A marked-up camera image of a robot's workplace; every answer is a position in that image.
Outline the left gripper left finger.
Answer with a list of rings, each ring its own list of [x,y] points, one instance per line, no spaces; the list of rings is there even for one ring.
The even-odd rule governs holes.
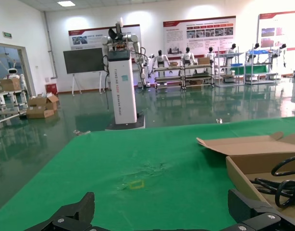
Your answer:
[[[28,231],[90,231],[95,213],[95,195],[87,192],[77,203],[61,206],[49,219]]]

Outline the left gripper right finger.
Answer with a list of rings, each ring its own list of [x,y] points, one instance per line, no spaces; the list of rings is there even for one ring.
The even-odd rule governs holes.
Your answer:
[[[295,219],[268,203],[246,198],[236,189],[228,191],[228,210],[236,224],[225,231],[295,231]]]

